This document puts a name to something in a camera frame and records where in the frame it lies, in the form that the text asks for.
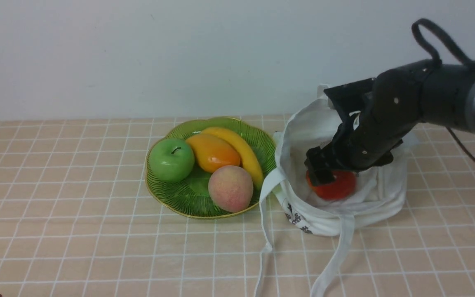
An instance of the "green plate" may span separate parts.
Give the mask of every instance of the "green plate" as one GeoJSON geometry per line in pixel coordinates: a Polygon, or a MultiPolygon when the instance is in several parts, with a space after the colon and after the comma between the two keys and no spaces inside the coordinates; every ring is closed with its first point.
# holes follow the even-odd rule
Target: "green plate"
{"type": "MultiPolygon", "coordinates": [[[[275,143],[265,131],[250,126],[241,120],[229,117],[216,117],[208,120],[191,120],[179,124],[166,137],[187,139],[208,127],[224,127],[238,133],[252,147],[261,164],[264,176],[275,167],[275,143]]],[[[255,207],[260,199],[260,192],[254,190],[252,200],[247,209],[240,212],[225,211],[213,203],[208,193],[208,181],[211,173],[203,171],[197,164],[192,173],[183,181],[169,184],[161,182],[152,173],[149,166],[149,156],[146,157],[146,184],[149,192],[164,206],[180,215],[197,219],[219,219],[242,214],[255,207]]]]}

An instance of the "bag handle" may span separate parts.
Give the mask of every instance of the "bag handle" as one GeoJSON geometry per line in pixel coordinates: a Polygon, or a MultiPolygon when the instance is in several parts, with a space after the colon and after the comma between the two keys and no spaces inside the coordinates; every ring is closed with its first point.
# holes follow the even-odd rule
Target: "bag handle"
{"type": "Polygon", "coordinates": [[[322,271],[315,280],[311,288],[311,297],[324,296],[327,287],[337,276],[342,262],[346,259],[349,250],[351,250],[351,242],[355,234],[355,216],[353,216],[353,214],[339,214],[338,217],[340,218],[341,224],[338,247],[324,271],[322,271]]]}
{"type": "Polygon", "coordinates": [[[261,229],[263,231],[263,236],[265,237],[266,244],[260,252],[260,272],[258,276],[258,282],[256,282],[256,288],[254,289],[254,296],[258,296],[258,292],[261,290],[263,285],[263,254],[265,252],[272,252],[272,244],[270,243],[269,236],[267,235],[266,220],[265,220],[265,207],[266,207],[266,198],[269,196],[270,192],[285,180],[285,175],[279,168],[274,168],[263,181],[263,186],[260,192],[260,215],[261,215],[261,229]]]}

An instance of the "white wall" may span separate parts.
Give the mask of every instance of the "white wall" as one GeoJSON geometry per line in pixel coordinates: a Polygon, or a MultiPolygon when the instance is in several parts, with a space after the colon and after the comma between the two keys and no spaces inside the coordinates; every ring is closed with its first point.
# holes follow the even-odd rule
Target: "white wall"
{"type": "Polygon", "coordinates": [[[291,112],[428,57],[420,17],[475,58],[475,0],[1,0],[0,120],[291,112]]]}

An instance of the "orange mango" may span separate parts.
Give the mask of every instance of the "orange mango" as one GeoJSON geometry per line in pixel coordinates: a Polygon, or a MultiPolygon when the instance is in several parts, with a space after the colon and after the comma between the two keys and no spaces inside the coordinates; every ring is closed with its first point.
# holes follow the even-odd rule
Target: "orange mango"
{"type": "Polygon", "coordinates": [[[214,173],[217,169],[241,164],[241,157],[228,142],[210,134],[196,134],[186,139],[194,151],[195,161],[206,172],[214,173]]]}

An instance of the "peach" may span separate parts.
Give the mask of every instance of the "peach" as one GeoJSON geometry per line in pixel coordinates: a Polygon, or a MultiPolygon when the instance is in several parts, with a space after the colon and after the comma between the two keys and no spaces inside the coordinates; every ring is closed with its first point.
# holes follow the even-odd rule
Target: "peach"
{"type": "Polygon", "coordinates": [[[227,165],[212,174],[208,182],[208,192],[212,201],[221,209],[238,212],[249,206],[254,185],[252,177],[245,169],[227,165]]]}

